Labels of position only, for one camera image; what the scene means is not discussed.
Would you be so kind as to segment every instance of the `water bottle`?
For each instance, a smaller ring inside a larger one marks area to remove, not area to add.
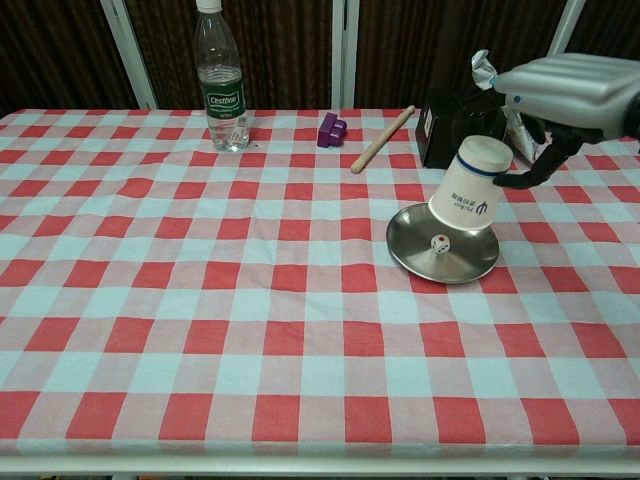
[[[222,18],[222,0],[196,0],[195,57],[211,139],[217,150],[237,151],[249,142],[238,47]]]

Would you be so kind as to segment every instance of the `paper cup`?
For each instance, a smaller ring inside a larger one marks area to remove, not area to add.
[[[493,179],[509,169],[513,152],[492,137],[465,138],[444,180],[429,199],[431,213],[458,230],[479,230],[491,225],[501,188]]]

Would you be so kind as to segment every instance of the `silver plate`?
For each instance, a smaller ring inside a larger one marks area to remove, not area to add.
[[[431,239],[449,237],[447,253],[431,251]],[[410,272],[441,283],[466,283],[491,271],[500,247],[491,227],[463,231],[436,219],[426,203],[400,210],[387,226],[391,256]]]

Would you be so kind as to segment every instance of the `purple block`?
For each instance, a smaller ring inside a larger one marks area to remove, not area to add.
[[[340,145],[342,145],[342,137],[342,129],[333,127],[331,129],[331,133],[329,133],[329,145],[339,147]]]
[[[338,116],[335,113],[327,113],[322,121],[322,125],[318,129],[318,146],[319,147],[328,147],[329,146],[329,135],[331,134],[331,129],[333,128],[333,124],[336,122]]]
[[[344,138],[344,136],[347,134],[347,122],[345,122],[344,120],[336,120],[333,124],[333,128],[340,129],[340,135],[342,135],[342,138]]]

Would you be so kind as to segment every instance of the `brown curtain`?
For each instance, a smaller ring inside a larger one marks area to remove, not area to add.
[[[137,106],[99,0],[1,0],[0,11],[0,116]]]
[[[640,2],[589,0],[567,51],[640,60]]]
[[[223,15],[240,51],[249,108],[331,103],[329,0],[233,0]],[[194,0],[127,0],[160,108],[201,108]]]
[[[558,0],[361,0],[355,104],[421,106],[428,88],[474,89],[481,48],[500,71],[547,54]]]

